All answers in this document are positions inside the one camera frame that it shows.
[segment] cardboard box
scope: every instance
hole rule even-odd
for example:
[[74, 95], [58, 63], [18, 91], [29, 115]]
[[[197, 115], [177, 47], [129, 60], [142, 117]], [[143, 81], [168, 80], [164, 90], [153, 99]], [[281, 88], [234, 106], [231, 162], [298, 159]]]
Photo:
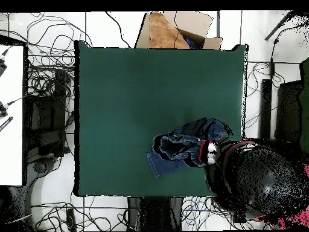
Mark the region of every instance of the cardboard box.
[[[222, 38], [206, 38], [213, 18], [209, 15], [197, 11], [178, 11], [176, 14], [176, 23], [174, 22], [176, 11], [165, 11], [166, 20], [178, 27], [183, 36], [193, 40], [201, 49], [220, 48]], [[150, 43], [150, 23], [149, 14], [144, 16], [144, 21], [135, 48], [149, 48]]]

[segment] power cord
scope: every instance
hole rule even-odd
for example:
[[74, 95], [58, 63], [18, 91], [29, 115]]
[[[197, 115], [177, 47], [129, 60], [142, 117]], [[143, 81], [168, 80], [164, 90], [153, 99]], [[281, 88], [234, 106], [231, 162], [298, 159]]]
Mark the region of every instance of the power cord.
[[115, 21], [115, 22], [117, 23], [117, 25], [118, 25], [118, 27], [119, 27], [119, 31], [120, 31], [121, 40], [122, 40], [123, 42], [125, 42], [129, 48], [131, 48], [130, 45], [127, 43], [127, 41], [125, 41], [125, 40], [123, 39], [123, 33], [122, 33], [122, 31], [121, 31], [120, 24], [119, 24], [110, 14], [108, 14], [108, 12], [105, 12], [105, 13], [106, 13], [106, 15], [108, 15], [108, 17], [110, 17], [113, 21]]

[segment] folded clothing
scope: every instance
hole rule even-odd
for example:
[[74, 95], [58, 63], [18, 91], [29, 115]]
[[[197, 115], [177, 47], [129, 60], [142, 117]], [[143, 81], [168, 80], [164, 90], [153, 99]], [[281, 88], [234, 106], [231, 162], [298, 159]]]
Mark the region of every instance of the folded clothing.
[[151, 171], [156, 178], [174, 172], [184, 166], [204, 167], [212, 164], [208, 146], [221, 143], [230, 135], [227, 124], [214, 118], [201, 118], [176, 128], [153, 140], [152, 152], [146, 154]]

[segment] person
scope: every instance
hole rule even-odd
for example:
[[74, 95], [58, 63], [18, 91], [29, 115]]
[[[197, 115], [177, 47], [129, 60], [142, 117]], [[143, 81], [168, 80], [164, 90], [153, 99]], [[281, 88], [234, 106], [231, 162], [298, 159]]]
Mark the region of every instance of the person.
[[309, 227], [309, 168], [298, 146], [245, 138], [218, 147], [216, 163], [205, 166], [206, 183], [235, 222], [256, 219], [281, 228]]
[[157, 135], [146, 157], [156, 178], [183, 166], [204, 168], [215, 202], [234, 222], [258, 218], [287, 228], [307, 218], [302, 225], [309, 227], [309, 169], [300, 148], [266, 138], [232, 141], [231, 135], [226, 123], [201, 118]]

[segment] floor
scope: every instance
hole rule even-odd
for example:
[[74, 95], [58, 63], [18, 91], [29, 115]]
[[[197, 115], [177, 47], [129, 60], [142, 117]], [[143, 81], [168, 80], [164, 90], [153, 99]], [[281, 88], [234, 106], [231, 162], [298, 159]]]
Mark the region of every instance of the floor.
[[[217, 12], [216, 11], [201, 11], [214, 18], [213, 24], [209, 29], [208, 37], [217, 36]], [[297, 24], [302, 23], [297, 19], [286, 23], [279, 29], [269, 41], [265, 41], [264, 38], [271, 32], [275, 25], [282, 19], [282, 17], [288, 11], [246, 11], [246, 10], [234, 10], [234, 11], [220, 11], [220, 37], [223, 38], [221, 48], [223, 50], [231, 50], [236, 44], [248, 44], [248, 75], [252, 71], [253, 67], [260, 63], [255, 68], [255, 77], [250, 75], [248, 78], [248, 91], [247, 94], [253, 93], [247, 98], [246, 105], [246, 135], [247, 137], [258, 136], [258, 114], [260, 112], [260, 83], [262, 79], [269, 78], [269, 69], [266, 68], [266, 64], [263, 62], [269, 62], [272, 53], [273, 42], [279, 32], [283, 28], [294, 27]], [[112, 12], [112, 16], [118, 21], [121, 26], [123, 38], [127, 43], [134, 47], [136, 39], [138, 37], [139, 29], [141, 26], [144, 12]], [[0, 29], [7, 29], [9, 26], [10, 31], [18, 32], [24, 38], [27, 39], [27, 26], [32, 24], [32, 27], [28, 27], [28, 41], [31, 43], [37, 43], [43, 46], [49, 46], [53, 44], [55, 38], [60, 34], [65, 36], [59, 36], [54, 44], [54, 48], [69, 48], [72, 49], [70, 39], [81, 39], [86, 42], [89, 41], [89, 37], [92, 41], [93, 47], [126, 47], [126, 44], [121, 40], [119, 36], [119, 28], [117, 24], [108, 17], [105, 12], [90, 12], [90, 13], [45, 13], [45, 16], [50, 16], [53, 21], [42, 21], [35, 23], [39, 13], [12, 13], [9, 15], [9, 24], [5, 19], [0, 20]], [[53, 24], [64, 24], [65, 19], [71, 22], [76, 27], [85, 31], [89, 37], [86, 37], [84, 33], [80, 33], [77, 29], [71, 29], [69, 26], [55, 26], [49, 27]], [[283, 76], [286, 82], [299, 80], [299, 63], [309, 57], [309, 44], [306, 36], [308, 35], [305, 29], [300, 28], [298, 30], [288, 30], [280, 38], [276, 44], [273, 59], [275, 62], [276, 72]], [[9, 36], [20, 39], [19, 36], [9, 33]], [[34, 46], [29, 46], [29, 49], [33, 54], [40, 54], [39, 50]], [[280, 84], [280, 79], [275, 78], [276, 85]], [[272, 136], [276, 125], [276, 88], [273, 89], [272, 100]], [[69, 110], [73, 110], [73, 102], [69, 105]], [[68, 133], [74, 133], [74, 124], [72, 124]], [[72, 152], [74, 152], [74, 136], [68, 134], [68, 145]], [[71, 154], [65, 155], [62, 159], [61, 166], [54, 172], [50, 173], [44, 178], [40, 178], [33, 190], [31, 204], [33, 207], [33, 221], [36, 223], [47, 214], [52, 207], [60, 207], [63, 205], [61, 202], [70, 202], [71, 192], [74, 183], [74, 157]], [[200, 199], [196, 197], [187, 198], [183, 204], [183, 209], [194, 209], [191, 213], [191, 218], [182, 222], [183, 230], [234, 230], [236, 228], [242, 229], [240, 226], [232, 227], [228, 221], [228, 218], [219, 216], [218, 214], [210, 213], [206, 211], [204, 202], [208, 207], [210, 203], [207, 199]], [[89, 214], [91, 207], [92, 218], [98, 218], [104, 216], [110, 221], [110, 225], [114, 227], [118, 224], [119, 220], [117, 214], [123, 214], [124, 209], [127, 208], [127, 198], [115, 196], [87, 196], [85, 198], [78, 198], [72, 196], [72, 204], [79, 209], [79, 211]], [[59, 215], [65, 219], [65, 211], [60, 211]], [[75, 211], [75, 217], [77, 223], [83, 222], [83, 215]], [[102, 230], [109, 228], [109, 223], [106, 219], [101, 218], [96, 220], [97, 225]], [[257, 228], [261, 228], [264, 224], [252, 223]], [[51, 228], [50, 222], [42, 222], [40, 228]], [[85, 231], [98, 231], [99, 229], [91, 224], [89, 221], [84, 224]], [[114, 231], [124, 231], [126, 227], [123, 224], [115, 227]]]

